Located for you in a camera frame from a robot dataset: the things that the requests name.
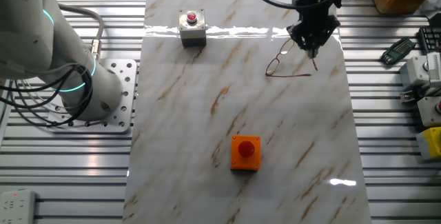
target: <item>glasses frame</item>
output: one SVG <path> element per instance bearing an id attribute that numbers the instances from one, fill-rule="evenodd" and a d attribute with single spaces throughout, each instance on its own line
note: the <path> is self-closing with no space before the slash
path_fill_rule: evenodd
<path id="1" fill-rule="evenodd" d="M 291 38 L 289 38 L 286 42 L 283 43 L 283 45 L 282 45 L 282 47 L 280 48 L 280 50 L 278 51 L 278 54 L 276 55 L 276 57 L 275 57 L 274 59 L 272 59 L 271 62 L 269 62 L 268 66 L 267 66 L 267 69 L 265 70 L 265 76 L 266 76 L 266 77 L 280 77 L 280 78 L 287 78 L 287 77 L 310 77 L 310 76 L 311 76 L 309 73 L 307 73 L 307 74 L 289 75 L 289 76 L 278 76 L 278 75 L 274 75 L 274 73 L 276 72 L 278 66 L 280 65 L 280 59 L 278 59 L 278 57 L 279 57 L 280 55 L 286 55 L 286 54 L 291 50 L 291 48 L 294 46 L 294 44 L 293 44 L 293 45 L 288 49 L 288 51 L 287 51 L 285 54 L 282 53 L 282 49 L 283 49 L 283 47 L 284 47 L 284 46 L 285 46 L 290 40 L 291 40 Z M 274 70 L 273 70 L 272 73 L 268 73 L 268 69 L 269 69 L 269 67 L 270 67 L 271 64 L 274 63 L 275 61 L 277 61 L 276 68 L 274 68 Z M 314 65 L 314 69 L 315 69 L 316 71 L 318 71 L 318 68 L 317 68 L 317 65 L 316 65 L 316 62 L 314 61 L 314 59 L 312 59 L 312 63 L 313 63 L 313 65 Z"/>

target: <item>yellow object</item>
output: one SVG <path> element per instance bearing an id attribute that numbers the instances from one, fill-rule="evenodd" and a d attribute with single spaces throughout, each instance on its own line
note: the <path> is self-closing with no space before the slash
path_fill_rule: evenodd
<path id="1" fill-rule="evenodd" d="M 441 128 L 429 128 L 422 135 L 429 146 L 429 156 L 432 159 L 441 158 Z"/>

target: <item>black cable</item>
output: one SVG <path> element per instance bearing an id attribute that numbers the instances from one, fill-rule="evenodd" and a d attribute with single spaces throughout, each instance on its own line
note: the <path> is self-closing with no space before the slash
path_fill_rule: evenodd
<path id="1" fill-rule="evenodd" d="M 65 10 L 68 12 L 74 12 L 74 13 L 79 13 L 79 14 L 85 14 L 85 15 L 91 16 L 93 19 L 97 20 L 99 22 L 99 28 L 98 28 L 98 32 L 96 34 L 95 39 L 101 40 L 101 37 L 103 36 L 103 31 L 104 31 L 103 17 L 101 17 L 96 12 L 93 12 L 91 10 L 86 10 L 85 8 L 67 6 L 67 5 L 64 5 L 61 3 L 59 3 L 58 6 L 60 7 L 60 10 Z"/>
<path id="2" fill-rule="evenodd" d="M 46 105 L 46 104 L 48 104 L 49 102 L 51 102 L 57 95 L 58 95 L 58 93 L 60 93 L 60 90 L 61 90 L 61 88 L 63 87 L 63 85 L 65 84 L 65 82 L 69 79 L 69 76 L 78 68 L 78 67 L 80 67 L 79 65 L 77 65 L 77 66 L 75 66 L 75 67 L 73 67 L 71 70 L 69 70 L 68 72 L 66 72 L 62 77 L 61 77 L 61 79 L 63 79 L 61 82 L 60 82 L 60 84 L 59 84 L 59 86 L 58 86 L 58 88 L 57 88 L 57 90 L 55 91 L 55 93 L 48 99 L 48 100 L 46 100 L 46 101 L 42 101 L 41 103 L 38 103 L 38 104 L 35 104 L 35 105 L 31 105 L 31 106 L 29 106 L 29 105 L 21 105 L 21 104 L 17 104 L 17 103 L 15 103 L 14 101 L 8 101 L 7 99 L 4 99 L 3 97 L 0 97 L 0 101 L 2 101 L 2 102 L 4 102 L 4 103 L 6 103 L 6 104 L 9 104 L 9 105 L 11 105 L 11 106 L 13 106 L 13 107 L 15 107 L 15 108 L 25 108 L 25 109 L 30 109 L 30 108 L 38 108 L 38 107 L 41 107 L 41 106 L 43 106 L 43 105 Z"/>
<path id="3" fill-rule="evenodd" d="M 272 1 L 272 0 L 263 0 L 266 3 L 269 3 L 273 6 L 279 7 L 279 8 L 284 8 L 284 9 L 288 9 L 288 10 L 306 10 L 306 9 L 310 9 L 310 8 L 315 8 L 318 6 L 321 6 L 322 4 L 327 3 L 330 0 L 323 0 L 320 3 L 315 3 L 315 4 L 311 4 L 308 6 L 295 6 L 292 4 L 286 4 L 286 3 L 281 3 L 281 2 L 277 2 L 277 1 Z"/>
<path id="4" fill-rule="evenodd" d="M 52 87 L 52 86 L 62 82 L 63 80 L 65 80 L 66 77 L 69 77 L 69 76 L 66 76 L 66 74 L 64 74 L 61 78 L 57 79 L 56 81 L 54 81 L 54 82 L 52 82 L 52 83 L 50 83 L 48 85 L 42 86 L 40 88 L 30 89 L 30 90 L 27 90 L 27 89 L 17 89 L 17 88 L 5 87 L 5 86 L 0 86 L 0 90 L 7 90 L 7 91 L 11 91 L 11 92 L 24 92 L 24 93 L 26 93 L 26 92 L 39 92 L 39 91 L 42 91 L 42 90 L 46 90 L 46 89 L 48 89 L 48 88 L 50 88 L 50 87 Z"/>
<path id="5" fill-rule="evenodd" d="M 25 119 L 28 123 L 31 123 L 35 126 L 38 127 L 46 127 L 46 128 L 53 128 L 53 127 L 57 127 L 60 125 L 64 125 L 64 124 L 68 124 L 71 123 L 72 121 L 76 120 L 83 112 L 84 110 L 89 106 L 90 100 L 92 99 L 92 76 L 90 75 L 89 71 L 81 66 L 80 68 L 76 68 L 76 71 L 78 71 L 79 73 L 82 74 L 82 78 L 83 81 L 85 83 L 85 90 L 83 93 L 83 100 L 80 100 L 80 102 L 84 102 L 84 104 L 81 105 L 81 107 L 78 109 L 77 112 L 75 112 L 75 114 L 73 114 L 69 119 L 67 119 L 66 121 L 63 121 L 61 123 L 57 123 L 55 121 L 50 121 L 47 120 L 45 118 L 43 118 L 42 116 L 38 115 L 34 110 L 32 109 L 28 109 L 31 113 L 33 113 L 33 115 L 35 115 L 38 119 L 41 119 L 42 121 L 45 121 L 46 123 L 36 123 L 34 121 L 31 121 L 28 117 L 26 117 L 22 111 L 20 111 L 20 109 L 18 107 L 15 107 L 15 110 L 17 111 L 17 113 L 19 113 L 19 115 Z M 27 103 L 25 102 L 25 99 L 23 97 L 23 95 L 21 94 L 21 92 L 19 92 L 19 97 L 20 99 L 23 101 L 24 105 L 27 105 Z"/>
<path id="6" fill-rule="evenodd" d="M 6 94 L 6 99 L 8 99 L 10 96 L 11 96 L 11 92 L 8 92 L 7 94 Z M 3 110 L 1 111 L 1 116 L 0 116 L 0 125 L 1 125 L 1 123 L 3 122 L 3 120 L 4 120 L 4 118 L 5 118 L 5 115 L 6 115 L 6 109 L 7 109 L 7 105 L 6 104 L 4 104 L 4 106 L 3 106 Z"/>

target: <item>red button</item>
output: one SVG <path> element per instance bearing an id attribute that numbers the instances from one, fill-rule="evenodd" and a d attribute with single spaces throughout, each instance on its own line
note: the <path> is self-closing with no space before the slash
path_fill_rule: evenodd
<path id="1" fill-rule="evenodd" d="M 440 102 L 439 104 L 435 105 L 435 111 L 436 111 L 438 114 L 441 114 L 441 102 Z"/>
<path id="2" fill-rule="evenodd" d="M 254 145 L 249 141 L 243 141 L 239 144 L 239 154 L 244 157 L 249 157 L 254 154 Z"/>
<path id="3" fill-rule="evenodd" d="M 196 22 L 196 14 L 194 14 L 193 12 L 188 13 L 187 15 L 187 21 L 189 23 L 194 23 Z"/>

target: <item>bolt hole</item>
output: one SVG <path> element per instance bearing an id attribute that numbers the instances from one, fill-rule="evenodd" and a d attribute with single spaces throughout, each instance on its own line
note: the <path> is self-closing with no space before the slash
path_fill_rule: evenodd
<path id="1" fill-rule="evenodd" d="M 106 104 L 105 102 L 100 102 L 101 108 L 106 111 L 107 113 L 110 113 L 112 110 L 110 109 L 110 106 Z"/>

